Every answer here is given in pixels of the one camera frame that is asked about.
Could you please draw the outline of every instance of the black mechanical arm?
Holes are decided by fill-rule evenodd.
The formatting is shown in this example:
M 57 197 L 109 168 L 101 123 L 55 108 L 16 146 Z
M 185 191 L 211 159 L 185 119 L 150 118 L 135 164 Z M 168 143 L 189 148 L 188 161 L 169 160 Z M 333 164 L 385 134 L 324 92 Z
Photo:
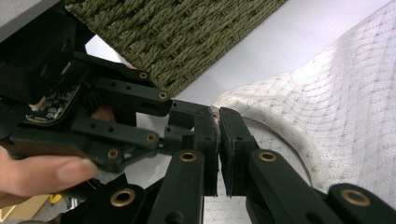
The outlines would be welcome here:
M 121 175 L 68 192 L 84 202 L 62 215 L 63 224 L 202 223 L 205 196 L 217 196 L 219 158 L 227 195 L 247 197 L 253 223 L 396 220 L 391 207 L 360 187 L 339 184 L 327 195 L 312 189 L 281 155 L 258 147 L 236 111 L 221 108 L 215 116 L 207 105 L 171 99 L 147 71 L 75 52 L 76 25 L 57 6 L 0 44 L 1 146 L 16 160 L 73 155 L 112 173 L 157 153 L 172 160 L 147 189 Z M 103 105 L 117 122 L 91 118 Z M 137 128 L 136 113 L 168 116 L 163 137 Z

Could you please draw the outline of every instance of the green woven mat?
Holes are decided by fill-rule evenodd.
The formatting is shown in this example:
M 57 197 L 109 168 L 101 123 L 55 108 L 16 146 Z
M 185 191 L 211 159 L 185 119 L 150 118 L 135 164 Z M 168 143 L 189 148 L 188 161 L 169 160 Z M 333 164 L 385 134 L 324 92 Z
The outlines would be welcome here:
M 176 95 L 286 1 L 65 2 L 127 62 L 149 71 L 159 88 Z

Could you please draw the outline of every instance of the gray surface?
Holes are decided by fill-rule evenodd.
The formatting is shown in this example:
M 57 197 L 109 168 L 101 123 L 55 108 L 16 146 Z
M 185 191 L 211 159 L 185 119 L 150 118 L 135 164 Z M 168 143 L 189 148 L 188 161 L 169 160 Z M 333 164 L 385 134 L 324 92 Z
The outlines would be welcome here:
M 57 2 L 59 0 L 1 0 L 0 42 Z

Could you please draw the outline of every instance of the textured white fabric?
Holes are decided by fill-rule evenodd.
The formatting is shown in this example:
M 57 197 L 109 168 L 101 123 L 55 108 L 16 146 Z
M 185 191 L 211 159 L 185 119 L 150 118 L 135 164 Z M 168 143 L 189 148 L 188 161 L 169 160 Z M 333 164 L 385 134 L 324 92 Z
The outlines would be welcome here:
M 213 106 L 240 112 L 259 145 L 306 169 L 314 188 L 352 183 L 396 208 L 396 1 L 306 66 Z

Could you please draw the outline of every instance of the woven mat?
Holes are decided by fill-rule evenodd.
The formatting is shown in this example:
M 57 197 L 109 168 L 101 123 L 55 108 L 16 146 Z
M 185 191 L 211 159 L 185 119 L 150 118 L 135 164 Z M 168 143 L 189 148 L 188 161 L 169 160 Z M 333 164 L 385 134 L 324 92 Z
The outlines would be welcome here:
M 286 1 L 65 2 L 127 62 L 176 95 Z

